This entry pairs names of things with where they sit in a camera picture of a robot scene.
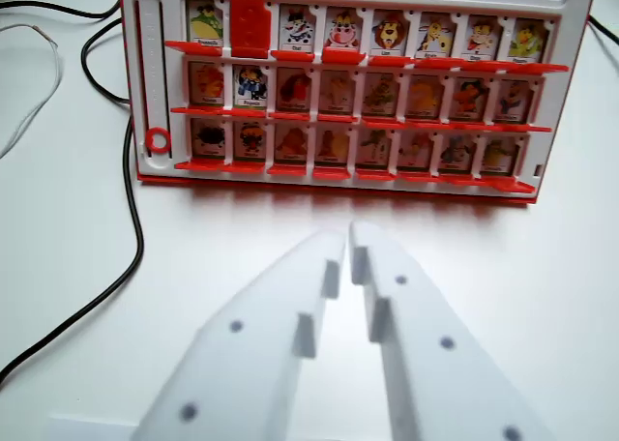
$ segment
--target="white cable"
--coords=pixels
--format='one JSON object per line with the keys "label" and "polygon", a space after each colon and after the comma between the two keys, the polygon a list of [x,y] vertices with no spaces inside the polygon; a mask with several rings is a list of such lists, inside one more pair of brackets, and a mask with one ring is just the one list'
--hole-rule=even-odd
{"label": "white cable", "polygon": [[60,55],[58,54],[58,44],[56,44],[56,42],[52,40],[47,35],[46,32],[41,30],[36,25],[28,25],[26,23],[16,23],[14,25],[9,25],[9,26],[0,28],[0,32],[4,32],[5,30],[11,30],[12,28],[16,28],[16,27],[32,28],[35,32],[37,32],[39,35],[41,35],[43,38],[45,38],[49,42],[49,45],[51,46],[51,49],[54,53],[54,61],[56,63],[56,78],[54,79],[54,84],[52,85],[51,90],[49,90],[49,93],[47,94],[47,96],[45,96],[42,101],[37,103],[26,114],[26,116],[23,119],[21,119],[21,122],[19,122],[19,124],[17,125],[17,128],[15,129],[13,135],[9,138],[9,141],[7,142],[7,144],[2,148],[2,150],[0,150],[0,159],[4,158],[7,154],[9,154],[9,151],[13,149],[13,147],[18,143],[21,137],[25,134],[26,130],[28,129],[28,126],[30,125],[30,122],[32,122],[32,119],[35,118],[37,113],[43,108],[43,106],[49,101],[49,99],[54,95],[54,93],[58,89],[58,85],[60,85],[60,80],[62,76],[61,69],[60,69]]}

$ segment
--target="card row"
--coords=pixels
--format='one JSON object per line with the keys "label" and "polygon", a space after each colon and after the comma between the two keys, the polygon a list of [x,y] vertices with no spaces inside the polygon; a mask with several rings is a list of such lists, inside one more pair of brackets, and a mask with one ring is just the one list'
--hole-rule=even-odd
{"label": "card row", "polygon": [[[215,0],[186,1],[188,41],[223,46],[222,5]],[[315,11],[310,6],[289,4],[279,5],[279,11],[279,50],[313,52]],[[470,15],[464,25],[457,23],[460,14],[423,12],[419,19],[412,14],[412,11],[374,11],[369,55],[454,56],[471,61],[496,59],[503,34],[502,20],[496,15]],[[411,20],[415,20],[416,26],[412,26]],[[322,46],[359,51],[363,23],[364,19],[356,8],[327,8]],[[465,31],[464,44],[459,52],[453,52],[456,33],[460,29]],[[518,18],[509,40],[507,59],[518,63],[541,62],[548,33],[543,20]],[[415,38],[409,44],[408,39],[413,34]]]}
{"label": "card row", "polygon": [[[225,158],[225,130],[212,119],[191,119],[192,156],[199,159]],[[233,157],[235,161],[265,162],[266,131],[256,122],[233,123]],[[315,166],[347,167],[350,153],[350,131],[335,127],[316,129]],[[387,169],[393,132],[361,129],[358,131],[355,165],[358,168]],[[295,125],[277,124],[275,128],[274,162],[305,165],[308,161],[307,129]],[[428,172],[434,146],[440,145],[436,158],[439,173],[471,172],[478,140],[466,133],[437,134],[432,132],[402,132],[399,141],[397,169]],[[482,175],[511,176],[524,139],[513,135],[489,136],[483,149]]]}
{"label": "card row", "polygon": [[[223,72],[212,63],[190,61],[190,105],[223,105]],[[234,107],[266,109],[269,92],[268,75],[260,66],[235,65],[233,68]],[[356,75],[349,71],[322,71],[319,113],[352,115],[355,102]],[[406,95],[404,115],[410,119],[436,119],[443,101],[450,101],[449,118],[480,121],[484,117],[489,83],[479,77],[454,77],[454,93],[445,97],[445,87],[438,75],[413,74],[406,89],[400,88],[396,73],[366,73],[361,113],[364,116],[394,117],[398,96]],[[309,112],[311,78],[304,69],[277,69],[276,109]],[[502,79],[494,105],[495,122],[527,122],[533,89],[529,81]]]}

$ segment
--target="cartoon character picture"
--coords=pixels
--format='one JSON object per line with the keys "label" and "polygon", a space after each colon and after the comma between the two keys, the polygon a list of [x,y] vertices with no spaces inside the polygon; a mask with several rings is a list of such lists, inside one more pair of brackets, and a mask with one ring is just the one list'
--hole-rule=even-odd
{"label": "cartoon character picture", "polygon": [[359,50],[361,19],[352,8],[329,8],[327,10],[325,47]]}
{"label": "cartoon character picture", "polygon": [[426,132],[403,133],[398,151],[398,170],[428,171],[432,147],[433,141]]}
{"label": "cartoon character picture", "polygon": [[266,136],[254,122],[234,124],[234,158],[241,161],[264,161]]}
{"label": "cartoon character picture", "polygon": [[449,14],[423,13],[415,57],[448,57],[452,52],[455,32],[456,24]]}
{"label": "cartoon character picture", "polygon": [[519,18],[516,21],[508,59],[518,63],[540,62],[548,31],[543,20]]}
{"label": "cartoon character picture", "polygon": [[308,158],[308,138],[299,127],[278,126],[275,132],[275,162],[299,163]]}
{"label": "cartoon character picture", "polygon": [[526,122],[532,91],[524,80],[503,80],[494,112],[496,122]]}
{"label": "cartoon character picture", "polygon": [[318,129],[316,135],[316,165],[346,166],[350,137],[344,130]]}
{"label": "cartoon character picture", "polygon": [[386,130],[361,130],[359,132],[359,167],[386,167],[389,162],[391,138]]}
{"label": "cartoon character picture", "polygon": [[487,88],[480,78],[458,78],[451,118],[481,120],[486,106]]}
{"label": "cartoon character picture", "polygon": [[225,133],[219,124],[204,119],[192,119],[192,155],[195,158],[223,159]]}
{"label": "cartoon character picture", "polygon": [[502,33],[496,17],[471,15],[466,27],[466,44],[461,57],[469,61],[494,59]]}
{"label": "cartoon character picture", "polygon": [[408,87],[406,117],[435,119],[443,99],[443,85],[438,76],[413,75]]}
{"label": "cartoon character picture", "polygon": [[392,73],[368,73],[362,114],[393,116],[398,102],[398,83]]}
{"label": "cartoon character picture", "polygon": [[215,64],[189,62],[190,103],[223,104],[223,73]]}
{"label": "cartoon character picture", "polygon": [[310,110],[311,78],[303,69],[279,68],[278,85],[279,110]]}
{"label": "cartoon character picture", "polygon": [[407,26],[397,11],[376,11],[372,27],[372,56],[401,56],[406,48]]}
{"label": "cartoon character picture", "polygon": [[351,114],[354,82],[346,71],[322,71],[318,112],[322,114]]}
{"label": "cartoon character picture", "polygon": [[267,77],[257,66],[234,66],[234,105],[253,109],[267,106]]}
{"label": "cartoon character picture", "polygon": [[512,136],[489,139],[484,150],[480,173],[510,176],[514,173],[519,146]]}
{"label": "cartoon character picture", "polygon": [[223,46],[223,12],[213,0],[187,0],[188,40]]}
{"label": "cartoon character picture", "polygon": [[443,136],[438,170],[453,173],[468,173],[473,162],[475,146],[468,135]]}
{"label": "cartoon character picture", "polygon": [[280,49],[285,51],[311,52],[315,17],[308,6],[280,6]]}

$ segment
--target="red ring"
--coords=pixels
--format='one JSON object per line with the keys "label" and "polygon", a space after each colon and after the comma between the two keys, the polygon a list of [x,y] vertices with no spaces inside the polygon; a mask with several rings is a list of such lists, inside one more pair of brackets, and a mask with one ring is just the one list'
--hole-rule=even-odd
{"label": "red ring", "polygon": [[[155,146],[155,135],[160,134],[165,138],[165,144],[163,147]],[[170,143],[170,132],[166,129],[162,129],[160,127],[154,127],[152,129],[148,129],[146,131],[146,147],[151,153],[155,154],[167,154],[170,152],[172,148],[172,144]]]}

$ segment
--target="white table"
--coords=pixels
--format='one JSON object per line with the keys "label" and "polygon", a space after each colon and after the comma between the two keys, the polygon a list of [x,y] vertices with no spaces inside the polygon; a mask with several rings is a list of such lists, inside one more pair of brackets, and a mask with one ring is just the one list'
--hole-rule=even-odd
{"label": "white table", "polygon": [[[103,11],[115,0],[47,0]],[[592,13],[617,27],[617,0]],[[0,366],[88,302],[129,264],[134,236],[121,175],[128,112],[79,67],[103,26],[43,10],[65,73],[56,96],[0,161]],[[559,440],[617,439],[619,47],[587,29],[537,205],[510,207],[290,188],[134,184],[146,254],[113,301],[15,374],[0,392],[0,438],[43,439],[54,414],[137,422],[193,333],[271,262],[319,228],[382,225],[426,268],[458,315]],[[127,95],[119,30],[90,57]],[[36,34],[0,35],[0,139],[47,90]],[[378,348],[362,291],[343,279],[319,359],[306,363],[291,435],[386,440]]]}

